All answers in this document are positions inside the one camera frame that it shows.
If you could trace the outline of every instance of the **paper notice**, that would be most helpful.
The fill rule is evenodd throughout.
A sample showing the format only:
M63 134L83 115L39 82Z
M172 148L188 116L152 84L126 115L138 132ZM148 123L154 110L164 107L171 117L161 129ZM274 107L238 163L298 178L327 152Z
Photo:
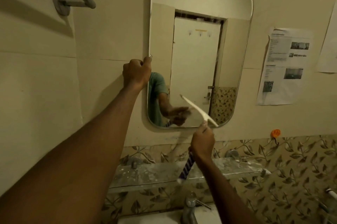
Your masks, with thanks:
M328 30L318 59L317 71L337 73L337 1L332 10Z
M301 90L313 34L300 29L280 28L271 30L269 38L257 104L292 104Z

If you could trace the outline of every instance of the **white door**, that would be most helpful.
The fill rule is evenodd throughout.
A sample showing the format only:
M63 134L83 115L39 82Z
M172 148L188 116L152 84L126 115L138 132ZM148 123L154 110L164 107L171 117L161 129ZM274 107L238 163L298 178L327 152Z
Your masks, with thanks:
M214 69L220 36L220 24L175 18L172 50L170 103L173 107L188 106L180 94L190 99L206 113L212 90ZM197 127L203 119L193 112L184 126Z

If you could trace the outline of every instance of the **green t-shirt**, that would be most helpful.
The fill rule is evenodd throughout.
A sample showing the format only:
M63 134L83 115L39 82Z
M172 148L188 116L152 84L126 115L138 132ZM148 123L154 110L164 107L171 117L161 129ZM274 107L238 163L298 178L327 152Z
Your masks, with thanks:
M148 93L148 115L149 119L157 126L164 126L158 103L158 95L167 94L164 77L160 73L151 73Z

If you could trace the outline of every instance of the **sink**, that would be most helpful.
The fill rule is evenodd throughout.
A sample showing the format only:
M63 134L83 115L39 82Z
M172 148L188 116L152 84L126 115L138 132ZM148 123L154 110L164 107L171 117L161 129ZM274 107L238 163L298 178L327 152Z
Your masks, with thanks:
M210 205L212 210L204 206L196 207L195 216L199 224L212 223L221 224L221 220L215 205ZM141 216L124 217L118 220L118 224L177 224L180 223L180 218L183 210L177 210L165 213L150 213Z

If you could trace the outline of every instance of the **mirror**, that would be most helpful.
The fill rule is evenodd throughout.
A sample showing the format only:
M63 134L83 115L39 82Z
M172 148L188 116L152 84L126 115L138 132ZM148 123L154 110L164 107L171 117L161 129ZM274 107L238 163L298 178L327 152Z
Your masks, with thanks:
M151 0L148 117L157 127L198 127L202 116L230 120L253 0Z

